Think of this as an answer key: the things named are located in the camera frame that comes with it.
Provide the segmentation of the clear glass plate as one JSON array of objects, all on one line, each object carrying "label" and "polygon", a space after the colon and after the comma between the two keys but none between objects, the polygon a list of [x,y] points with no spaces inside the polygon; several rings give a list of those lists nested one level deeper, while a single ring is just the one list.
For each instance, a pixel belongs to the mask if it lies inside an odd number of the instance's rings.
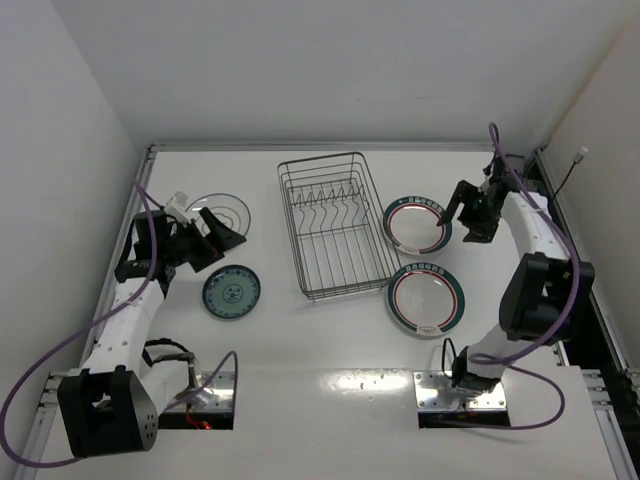
[{"label": "clear glass plate", "polygon": [[251,212],[247,204],[239,197],[228,193],[213,193],[202,196],[187,207],[188,217],[194,219],[203,235],[210,232],[200,215],[203,208],[209,211],[227,228],[246,236],[251,226]]}]

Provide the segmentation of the blue patterned ceramic plate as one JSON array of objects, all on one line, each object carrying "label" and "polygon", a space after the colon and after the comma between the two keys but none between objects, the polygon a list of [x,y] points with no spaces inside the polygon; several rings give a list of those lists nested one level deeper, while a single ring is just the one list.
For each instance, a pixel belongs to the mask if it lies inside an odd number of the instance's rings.
[{"label": "blue patterned ceramic plate", "polygon": [[222,321],[235,321],[256,307],[261,292],[261,282],[252,269],[231,264],[206,279],[201,298],[209,314]]}]

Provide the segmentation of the white plate green red rim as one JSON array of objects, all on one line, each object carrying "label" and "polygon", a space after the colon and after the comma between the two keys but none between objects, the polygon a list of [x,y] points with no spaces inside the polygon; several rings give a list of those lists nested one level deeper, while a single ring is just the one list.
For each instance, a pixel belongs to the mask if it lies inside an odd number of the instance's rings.
[{"label": "white plate green red rim", "polygon": [[400,252],[428,255],[442,250],[452,238],[452,226],[440,225],[445,209],[422,196],[406,196],[391,202],[382,216],[382,231]]}]

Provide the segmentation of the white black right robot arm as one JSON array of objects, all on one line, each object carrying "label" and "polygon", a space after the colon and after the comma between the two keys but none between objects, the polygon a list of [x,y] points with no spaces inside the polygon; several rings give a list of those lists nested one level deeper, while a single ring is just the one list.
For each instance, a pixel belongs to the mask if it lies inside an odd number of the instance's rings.
[{"label": "white black right robot arm", "polygon": [[484,182],[460,181],[439,225],[458,220],[467,243],[490,243],[506,223],[520,256],[499,303],[498,323],[452,364],[453,388],[490,391],[505,370],[541,346],[570,339],[586,309],[595,269],[582,261],[548,212],[545,196],[522,181],[499,155]]}]

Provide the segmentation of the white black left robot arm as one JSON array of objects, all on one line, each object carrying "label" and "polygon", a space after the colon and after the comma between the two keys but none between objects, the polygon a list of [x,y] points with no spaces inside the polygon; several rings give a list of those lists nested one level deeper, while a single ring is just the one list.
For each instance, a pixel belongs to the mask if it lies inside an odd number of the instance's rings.
[{"label": "white black left robot arm", "polygon": [[75,458],[148,451],[162,413],[199,402],[208,383],[197,377],[194,353],[151,360],[149,331],[177,267],[199,272],[245,241],[209,208],[197,219],[164,208],[134,217],[116,266],[112,312],[87,360],[57,390]]}]

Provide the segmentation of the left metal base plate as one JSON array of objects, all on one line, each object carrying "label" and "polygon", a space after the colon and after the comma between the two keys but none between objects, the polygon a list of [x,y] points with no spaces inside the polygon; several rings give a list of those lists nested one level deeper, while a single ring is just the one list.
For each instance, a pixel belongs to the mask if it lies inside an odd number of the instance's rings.
[{"label": "left metal base plate", "polygon": [[210,372],[198,374],[199,391],[195,389],[179,393],[165,408],[165,413],[184,411],[187,405],[194,413],[229,414],[234,410],[236,374],[230,371],[218,373],[207,385]]}]

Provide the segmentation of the metal base plate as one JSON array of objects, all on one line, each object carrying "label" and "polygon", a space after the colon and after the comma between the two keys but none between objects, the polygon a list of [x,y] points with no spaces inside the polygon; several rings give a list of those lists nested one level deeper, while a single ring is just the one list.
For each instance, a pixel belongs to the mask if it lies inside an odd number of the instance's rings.
[{"label": "metal base plate", "polygon": [[184,411],[187,405],[194,413],[229,414],[234,410],[236,374],[230,371],[218,373],[207,385],[210,372],[198,374],[199,391],[195,389],[179,393],[165,408],[165,413]]},{"label": "metal base plate", "polygon": [[483,393],[453,388],[448,372],[414,371],[414,392],[419,413],[506,412],[507,401],[502,383]]}]

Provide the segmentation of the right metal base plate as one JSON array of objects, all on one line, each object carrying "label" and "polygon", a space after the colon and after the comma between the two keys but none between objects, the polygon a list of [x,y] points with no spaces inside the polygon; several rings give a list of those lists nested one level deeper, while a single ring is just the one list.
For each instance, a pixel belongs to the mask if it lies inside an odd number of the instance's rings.
[{"label": "right metal base plate", "polygon": [[448,372],[414,371],[414,392],[419,413],[506,412],[507,401],[502,383],[483,393],[453,388]]}]

